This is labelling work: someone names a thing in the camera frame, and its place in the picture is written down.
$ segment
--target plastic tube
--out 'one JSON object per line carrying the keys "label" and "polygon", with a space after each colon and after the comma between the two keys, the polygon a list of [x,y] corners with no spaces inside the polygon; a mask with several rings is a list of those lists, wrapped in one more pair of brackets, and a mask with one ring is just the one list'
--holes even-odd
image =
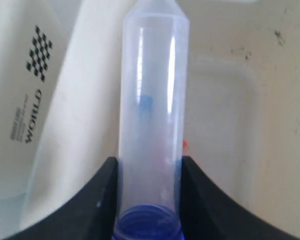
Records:
{"label": "plastic tube", "polygon": [[180,240],[189,20],[174,0],[140,0],[123,28],[115,240]]}

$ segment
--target black checkered pattern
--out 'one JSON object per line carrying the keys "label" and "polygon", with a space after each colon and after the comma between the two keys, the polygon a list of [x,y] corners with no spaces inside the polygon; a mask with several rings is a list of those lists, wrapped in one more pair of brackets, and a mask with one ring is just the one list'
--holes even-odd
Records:
{"label": "black checkered pattern", "polygon": [[32,38],[33,46],[29,52],[31,59],[26,63],[26,69],[44,82],[53,44],[38,26],[35,26],[35,33],[36,35]]}

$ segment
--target blue object inside tube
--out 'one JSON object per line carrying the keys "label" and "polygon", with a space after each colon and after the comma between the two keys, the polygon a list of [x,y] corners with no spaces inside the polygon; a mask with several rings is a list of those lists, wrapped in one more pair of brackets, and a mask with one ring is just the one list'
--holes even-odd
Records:
{"label": "blue object inside tube", "polygon": [[178,216],[159,205],[138,205],[118,219],[112,240],[184,240]]}

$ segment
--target checkered logo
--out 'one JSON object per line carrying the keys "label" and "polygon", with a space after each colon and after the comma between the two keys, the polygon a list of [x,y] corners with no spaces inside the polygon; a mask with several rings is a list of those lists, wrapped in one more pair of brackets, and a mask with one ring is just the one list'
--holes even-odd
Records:
{"label": "checkered logo", "polygon": [[44,82],[53,44],[38,26],[35,26],[35,36],[32,38],[32,44],[29,52],[30,60],[26,63],[26,69]]}

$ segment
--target transparent tube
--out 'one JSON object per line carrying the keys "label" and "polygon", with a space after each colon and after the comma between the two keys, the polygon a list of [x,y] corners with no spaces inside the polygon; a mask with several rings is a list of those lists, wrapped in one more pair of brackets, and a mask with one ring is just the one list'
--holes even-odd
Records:
{"label": "transparent tube", "polygon": [[174,0],[140,0],[124,20],[113,239],[181,239],[188,44],[189,20]]}

